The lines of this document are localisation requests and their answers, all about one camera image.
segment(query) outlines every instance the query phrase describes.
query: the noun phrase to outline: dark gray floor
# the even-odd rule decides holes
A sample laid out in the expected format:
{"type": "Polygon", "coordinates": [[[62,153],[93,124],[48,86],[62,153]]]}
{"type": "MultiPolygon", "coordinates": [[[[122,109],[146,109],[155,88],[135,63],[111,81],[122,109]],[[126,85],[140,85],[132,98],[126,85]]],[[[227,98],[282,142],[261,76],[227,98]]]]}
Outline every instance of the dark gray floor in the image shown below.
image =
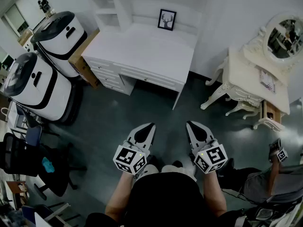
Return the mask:
{"type": "MultiPolygon", "coordinates": [[[[225,102],[222,97],[206,110],[200,109],[201,103],[219,85],[215,83],[206,87],[203,80],[190,74],[174,111],[172,106],[176,92],[148,83],[137,82],[131,96],[102,86],[97,90],[84,87],[83,102],[74,124],[51,124],[51,129],[59,133],[60,138],[43,135],[43,143],[61,147],[72,142],[74,148],[71,150],[71,163],[85,164],[88,170],[85,173],[71,173],[71,179],[79,185],[78,190],[73,191],[68,186],[61,198],[47,190],[47,201],[40,199],[35,191],[30,191],[30,203],[51,205],[66,201],[71,204],[73,211],[84,217],[92,212],[103,212],[121,175],[112,161],[116,148],[123,143],[130,130],[147,122],[157,125],[151,153],[166,164],[178,159],[184,165],[190,165],[187,158],[190,146],[185,131],[188,120],[208,126],[224,145],[228,157],[235,158],[236,168],[269,168],[268,144],[279,137],[289,155],[285,164],[299,163],[303,145],[303,112],[299,100],[291,104],[291,115],[282,118],[283,125],[286,126],[284,131],[275,133],[263,125],[254,131],[251,126],[258,120],[258,116],[243,120],[244,111],[225,116],[237,104],[234,101],[225,102]]],[[[202,186],[202,174],[199,172],[196,177],[202,186]]],[[[28,178],[31,190],[36,182],[37,179],[28,178]]],[[[229,195],[226,199],[229,210],[250,205],[229,195]]]]}

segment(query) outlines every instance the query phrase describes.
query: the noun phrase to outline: framed picture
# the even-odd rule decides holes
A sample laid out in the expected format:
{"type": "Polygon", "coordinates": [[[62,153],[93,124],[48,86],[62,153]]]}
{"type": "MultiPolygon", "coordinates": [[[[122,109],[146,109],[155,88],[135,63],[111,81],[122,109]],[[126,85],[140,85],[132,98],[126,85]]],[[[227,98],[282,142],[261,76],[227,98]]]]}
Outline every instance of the framed picture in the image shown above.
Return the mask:
{"type": "Polygon", "coordinates": [[[174,29],[176,12],[161,9],[158,28],[172,31],[174,29]]]}

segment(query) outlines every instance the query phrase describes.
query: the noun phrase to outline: black shirt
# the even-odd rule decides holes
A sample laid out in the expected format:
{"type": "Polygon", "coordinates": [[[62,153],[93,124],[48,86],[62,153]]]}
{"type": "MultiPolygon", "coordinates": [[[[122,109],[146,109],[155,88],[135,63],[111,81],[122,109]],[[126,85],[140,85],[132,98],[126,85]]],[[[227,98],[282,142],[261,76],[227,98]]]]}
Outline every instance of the black shirt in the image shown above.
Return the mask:
{"type": "MultiPolygon", "coordinates": [[[[234,211],[216,218],[193,179],[181,173],[160,173],[144,176],[134,184],[122,225],[214,227],[224,219],[224,226],[228,227],[234,226],[238,216],[234,211]]],[[[117,227],[118,224],[106,215],[92,214],[86,223],[86,227],[90,226],[117,227]]]]}

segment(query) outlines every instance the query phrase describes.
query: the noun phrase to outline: white container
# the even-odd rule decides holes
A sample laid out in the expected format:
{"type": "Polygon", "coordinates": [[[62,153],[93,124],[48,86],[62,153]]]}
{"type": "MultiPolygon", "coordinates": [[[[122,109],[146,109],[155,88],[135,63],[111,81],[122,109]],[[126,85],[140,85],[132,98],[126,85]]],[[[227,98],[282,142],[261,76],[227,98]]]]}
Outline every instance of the white container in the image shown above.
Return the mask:
{"type": "Polygon", "coordinates": [[[70,81],[35,53],[17,58],[4,83],[4,93],[50,121],[64,117],[71,94],[70,81]]]}
{"type": "Polygon", "coordinates": [[[75,78],[79,74],[68,59],[86,38],[87,33],[75,14],[66,11],[46,20],[32,37],[31,43],[37,43],[64,76],[75,78]]]}

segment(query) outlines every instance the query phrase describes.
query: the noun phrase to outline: person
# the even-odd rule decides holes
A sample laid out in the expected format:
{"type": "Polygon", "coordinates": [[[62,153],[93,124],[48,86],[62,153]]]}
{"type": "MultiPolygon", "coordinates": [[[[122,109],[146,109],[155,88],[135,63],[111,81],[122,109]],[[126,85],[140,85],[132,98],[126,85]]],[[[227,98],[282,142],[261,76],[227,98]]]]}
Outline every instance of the person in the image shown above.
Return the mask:
{"type": "Polygon", "coordinates": [[[227,212],[215,171],[204,177],[204,197],[195,177],[178,161],[164,166],[161,173],[150,161],[132,186],[133,176],[123,172],[105,215],[90,214],[85,226],[228,227],[235,226],[241,216],[237,211],[227,212]]]}
{"type": "Polygon", "coordinates": [[[272,156],[270,170],[233,168],[231,158],[219,172],[219,185],[243,194],[254,203],[290,203],[303,196],[303,165],[283,167],[277,156],[272,156]]]}
{"type": "Polygon", "coordinates": [[[45,6],[48,4],[47,0],[38,0],[39,8],[42,9],[44,13],[46,13],[49,10],[49,6],[45,6]]]}

